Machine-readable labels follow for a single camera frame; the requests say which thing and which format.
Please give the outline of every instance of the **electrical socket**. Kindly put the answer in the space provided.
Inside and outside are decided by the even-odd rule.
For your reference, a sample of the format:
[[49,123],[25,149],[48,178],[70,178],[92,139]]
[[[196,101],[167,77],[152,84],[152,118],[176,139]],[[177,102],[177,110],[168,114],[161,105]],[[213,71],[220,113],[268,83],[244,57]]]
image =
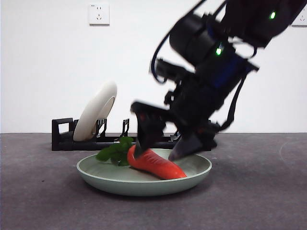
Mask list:
[[88,6],[88,22],[90,25],[110,25],[110,7],[108,3]]
[[307,7],[305,7],[302,12],[297,16],[293,21],[292,26],[296,27],[305,27],[307,26]]

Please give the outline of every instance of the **white plate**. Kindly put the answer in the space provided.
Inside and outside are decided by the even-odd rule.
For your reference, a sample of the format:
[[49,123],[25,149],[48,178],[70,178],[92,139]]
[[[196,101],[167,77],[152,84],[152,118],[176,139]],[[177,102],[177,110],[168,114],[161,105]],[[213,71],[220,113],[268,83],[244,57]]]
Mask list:
[[[153,149],[159,156],[167,159],[170,149]],[[189,155],[174,161],[187,177],[161,180],[150,173],[130,166],[120,167],[96,160],[95,155],[78,162],[81,177],[91,186],[102,191],[125,196],[160,196],[187,190],[206,178],[212,163],[200,155]]]
[[117,95],[116,84],[112,81],[102,89],[85,107],[73,134],[74,141],[85,141],[95,135],[96,121],[107,118]]

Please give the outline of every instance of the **carrot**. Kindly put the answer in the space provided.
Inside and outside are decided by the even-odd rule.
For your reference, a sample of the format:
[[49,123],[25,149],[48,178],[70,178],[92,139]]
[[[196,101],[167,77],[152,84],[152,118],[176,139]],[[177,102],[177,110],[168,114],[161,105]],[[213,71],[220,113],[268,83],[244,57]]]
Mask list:
[[178,165],[160,157],[151,149],[146,150],[137,159],[134,158],[134,151],[135,145],[130,147],[127,154],[128,163],[133,168],[145,170],[167,180],[187,177]]

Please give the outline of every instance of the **green plate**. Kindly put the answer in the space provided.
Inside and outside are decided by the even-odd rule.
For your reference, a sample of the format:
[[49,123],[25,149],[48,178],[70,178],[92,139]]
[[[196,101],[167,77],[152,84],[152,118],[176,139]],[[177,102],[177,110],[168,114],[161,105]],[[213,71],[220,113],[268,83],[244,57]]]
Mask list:
[[[167,159],[170,149],[153,149]],[[161,180],[158,177],[139,171],[130,166],[119,167],[110,162],[100,162],[95,155],[78,162],[81,177],[91,186],[102,191],[125,196],[160,196],[187,190],[196,186],[209,173],[212,163],[200,155],[189,155],[174,161],[187,177]]]

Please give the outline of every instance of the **dish rack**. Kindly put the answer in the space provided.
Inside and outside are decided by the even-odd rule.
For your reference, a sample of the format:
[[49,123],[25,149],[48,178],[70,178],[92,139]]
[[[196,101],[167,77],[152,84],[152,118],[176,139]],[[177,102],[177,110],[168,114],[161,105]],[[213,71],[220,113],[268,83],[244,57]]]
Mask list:
[[[123,120],[122,133],[119,136],[106,136],[106,124],[107,119],[101,119],[96,121],[95,133],[93,138],[87,141],[74,141],[73,134],[76,125],[79,120],[73,120],[73,118],[62,118],[52,120],[52,151],[73,151],[73,150],[101,150],[110,146],[113,143],[119,142],[121,137],[130,136],[129,130],[129,119]],[[59,132],[59,125],[69,124],[69,130],[64,133]],[[176,132],[171,136],[163,136],[156,142],[152,148],[157,149],[172,149],[178,140],[179,134]]]

